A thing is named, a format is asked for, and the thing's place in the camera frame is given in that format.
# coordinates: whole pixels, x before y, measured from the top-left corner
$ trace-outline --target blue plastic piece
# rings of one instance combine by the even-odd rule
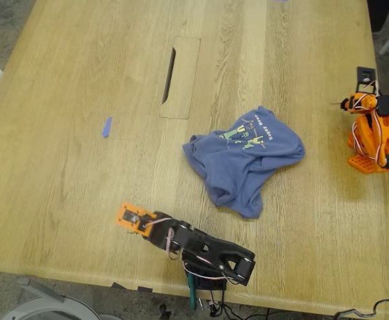
[[[112,124],[112,117],[108,117],[106,123],[104,124],[103,132],[101,132],[103,138],[107,138],[109,136],[111,124]]]

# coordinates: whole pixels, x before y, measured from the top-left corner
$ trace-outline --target wooden table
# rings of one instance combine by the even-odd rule
[[[188,295],[181,262],[114,224],[128,201],[255,252],[228,301],[370,312],[389,297],[389,175],[346,164],[353,118],[332,105],[359,65],[375,66],[366,1],[38,0],[0,82],[0,271]],[[260,104],[306,155],[244,220],[181,145]]]

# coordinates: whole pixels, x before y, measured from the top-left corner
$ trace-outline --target cable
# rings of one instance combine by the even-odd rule
[[[265,315],[250,315],[249,317],[246,317],[245,320],[248,320],[253,317],[266,317],[267,320],[269,315],[270,315],[270,308],[267,308],[267,313]]]
[[[183,262],[183,268],[186,272],[191,273],[192,275],[195,275],[199,278],[208,279],[208,280],[225,280],[225,279],[227,279],[227,281],[228,281],[228,278],[226,276],[224,276],[224,277],[205,277],[204,275],[198,275],[197,273],[194,273],[192,271],[187,270],[184,262]]]
[[[354,313],[355,315],[357,315],[358,317],[361,317],[361,318],[371,318],[371,317],[376,315],[376,307],[381,302],[389,302],[389,299],[383,299],[383,300],[379,300],[379,301],[375,302],[375,304],[372,308],[372,313],[361,313],[357,309],[350,309],[350,310],[345,310],[345,311],[335,313],[332,320],[338,320],[340,317],[343,317],[345,315],[349,315],[351,313]]]
[[[267,320],[269,315],[275,315],[276,313],[284,313],[284,312],[290,312],[290,311],[287,311],[287,310],[278,310],[278,311],[274,311],[274,312],[267,313],[267,314],[265,314],[265,315],[250,315],[249,317],[245,318],[244,320],[248,320],[248,319],[250,319],[251,317],[266,317],[266,320]]]

